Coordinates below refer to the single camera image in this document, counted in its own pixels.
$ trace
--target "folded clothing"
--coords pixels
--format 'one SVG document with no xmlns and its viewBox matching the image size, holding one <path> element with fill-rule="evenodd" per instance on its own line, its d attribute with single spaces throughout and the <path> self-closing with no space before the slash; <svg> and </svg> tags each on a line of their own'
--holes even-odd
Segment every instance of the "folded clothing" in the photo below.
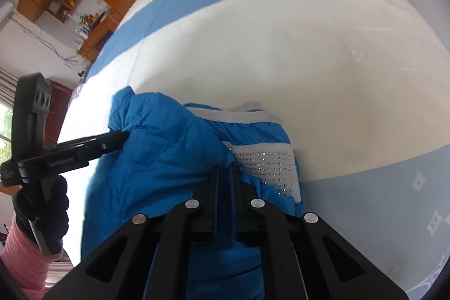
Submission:
<svg viewBox="0 0 450 300">
<path fill-rule="evenodd" d="M 130 131 L 130 137 L 120 152 L 100 159 L 89 184 L 82 259 L 134 214 L 164 215 L 190 199 L 214 166 L 225 172 L 238 164 L 258 197 L 287 214 L 301 213 L 299 168 L 289 138 L 276 116 L 259 108 L 184 107 L 163 94 L 136 95 L 127 87 L 114 96 L 109 128 Z M 259 248 L 228 239 L 193 243 L 186 299 L 264 298 Z"/>
</svg>

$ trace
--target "wire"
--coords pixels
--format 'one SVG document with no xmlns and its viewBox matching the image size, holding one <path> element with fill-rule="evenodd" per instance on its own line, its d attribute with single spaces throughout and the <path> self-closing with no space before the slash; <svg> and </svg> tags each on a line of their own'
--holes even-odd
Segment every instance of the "wire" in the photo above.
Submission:
<svg viewBox="0 0 450 300">
<path fill-rule="evenodd" d="M 69 69 L 73 69 L 74 67 L 85 68 L 87 66 L 87 64 L 89 63 L 87 61 L 87 59 L 82 55 L 72 55 L 71 57 L 63 57 L 62 55 L 60 55 L 58 53 L 58 51 L 56 50 L 55 46 L 53 46 L 50 42 L 48 42 L 47 40 L 44 40 L 41 37 L 42 29 L 37 24 L 33 23 L 33 25 L 39 29 L 39 35 L 37 35 L 33 31 L 31 31 L 28 27 L 24 26 L 20 22 L 16 21 L 14 18 L 11 17 L 11 20 L 14 21 L 15 23 L 17 23 L 20 27 L 22 27 L 23 32 L 26 33 L 28 36 L 30 36 L 33 39 L 37 39 L 42 45 L 44 45 L 46 48 L 53 51 L 58 56 L 59 59 L 64 61 L 66 67 L 68 67 Z"/>
</svg>

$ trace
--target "jacket sleeve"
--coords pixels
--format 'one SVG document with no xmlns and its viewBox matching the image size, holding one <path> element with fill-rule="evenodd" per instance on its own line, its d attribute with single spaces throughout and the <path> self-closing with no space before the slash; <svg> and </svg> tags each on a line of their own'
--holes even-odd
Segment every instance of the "jacket sleeve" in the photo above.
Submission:
<svg viewBox="0 0 450 300">
<path fill-rule="evenodd" d="M 13 217 L 11 231 L 0 257 L 11 277 L 30 300 L 40 300 L 44 296 L 49 264 L 60 256 L 61 253 L 44 257 L 37 245 L 18 228 Z"/>
</svg>

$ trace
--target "gloved hand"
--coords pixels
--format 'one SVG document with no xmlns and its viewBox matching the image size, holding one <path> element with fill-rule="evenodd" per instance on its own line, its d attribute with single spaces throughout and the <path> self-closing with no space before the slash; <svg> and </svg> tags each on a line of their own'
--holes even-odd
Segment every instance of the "gloved hand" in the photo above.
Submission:
<svg viewBox="0 0 450 300">
<path fill-rule="evenodd" d="M 41 231 L 50 253 L 57 254 L 62 250 L 61 239 L 69 229 L 67 181 L 63 176 L 58 177 L 51 187 L 51 192 L 52 198 L 40 208 L 36 228 Z M 14 194 L 13 206 L 17 226 L 32 242 L 37 243 L 29 223 L 29 220 L 35 221 L 35 210 L 26 190 L 20 189 Z"/>
</svg>

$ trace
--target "silver screw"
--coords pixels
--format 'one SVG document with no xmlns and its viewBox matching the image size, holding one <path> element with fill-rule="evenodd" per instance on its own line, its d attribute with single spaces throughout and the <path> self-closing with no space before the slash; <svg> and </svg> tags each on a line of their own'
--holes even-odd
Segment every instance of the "silver screw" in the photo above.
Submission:
<svg viewBox="0 0 450 300">
<path fill-rule="evenodd" d="M 264 200 L 261 200 L 260 198 L 254 198 L 253 200 L 250 201 L 250 205 L 252 205 L 257 209 L 262 208 L 265 204 L 266 203 L 264 202 Z"/>
<path fill-rule="evenodd" d="M 136 214 L 135 216 L 133 216 L 131 221 L 133 224 L 139 225 L 145 223 L 147 221 L 147 218 L 144 214 Z"/>
<path fill-rule="evenodd" d="M 199 207 L 200 203 L 197 200 L 188 200 L 184 203 L 184 205 L 188 209 L 196 209 L 197 207 Z"/>
<path fill-rule="evenodd" d="M 309 224 L 315 224 L 319 221 L 319 216 L 317 216 L 313 212 L 309 212 L 305 214 L 304 219 Z"/>
</svg>

